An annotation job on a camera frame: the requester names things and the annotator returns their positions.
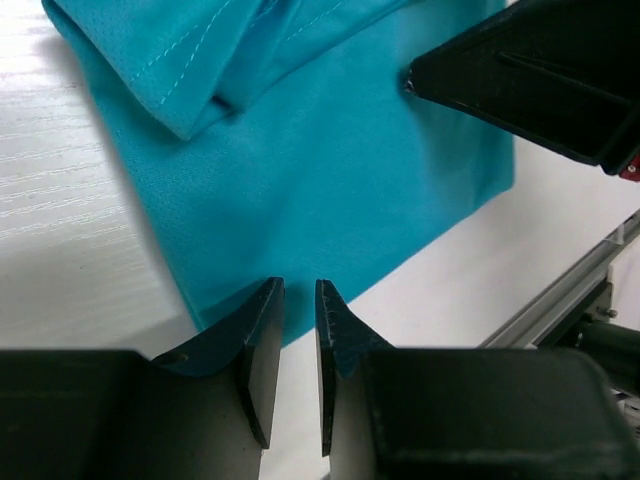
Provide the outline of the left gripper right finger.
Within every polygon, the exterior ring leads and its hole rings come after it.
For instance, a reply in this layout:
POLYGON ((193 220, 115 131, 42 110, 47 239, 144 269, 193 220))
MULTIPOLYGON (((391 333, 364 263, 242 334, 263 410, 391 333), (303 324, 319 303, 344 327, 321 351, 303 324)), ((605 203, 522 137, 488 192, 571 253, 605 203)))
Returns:
POLYGON ((569 349, 401 348, 315 286, 322 454, 334 479, 635 479, 604 371, 569 349))

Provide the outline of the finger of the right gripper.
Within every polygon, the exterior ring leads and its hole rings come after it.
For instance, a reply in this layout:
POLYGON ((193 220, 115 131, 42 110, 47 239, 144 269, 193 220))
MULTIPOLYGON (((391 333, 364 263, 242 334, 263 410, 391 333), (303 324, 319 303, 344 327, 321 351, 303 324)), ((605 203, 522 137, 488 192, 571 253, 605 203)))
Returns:
POLYGON ((417 97, 611 176, 639 173, 639 3, 517 1, 416 57, 417 97))

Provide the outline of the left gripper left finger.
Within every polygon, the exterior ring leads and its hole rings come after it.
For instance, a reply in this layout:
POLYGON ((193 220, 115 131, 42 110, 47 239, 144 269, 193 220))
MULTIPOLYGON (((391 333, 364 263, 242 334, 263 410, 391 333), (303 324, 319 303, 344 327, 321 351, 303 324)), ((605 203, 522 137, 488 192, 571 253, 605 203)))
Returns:
POLYGON ((285 286, 149 359, 132 350, 5 350, 5 479, 255 479, 269 447, 285 286))

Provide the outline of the teal t-shirt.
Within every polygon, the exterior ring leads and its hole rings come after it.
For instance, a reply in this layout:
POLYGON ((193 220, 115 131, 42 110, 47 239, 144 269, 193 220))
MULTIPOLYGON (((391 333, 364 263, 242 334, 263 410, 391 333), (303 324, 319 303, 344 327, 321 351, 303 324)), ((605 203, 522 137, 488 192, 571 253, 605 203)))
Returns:
POLYGON ((500 1, 47 1, 186 309, 206 329, 285 280, 353 299, 514 180, 511 136, 405 92, 500 1))

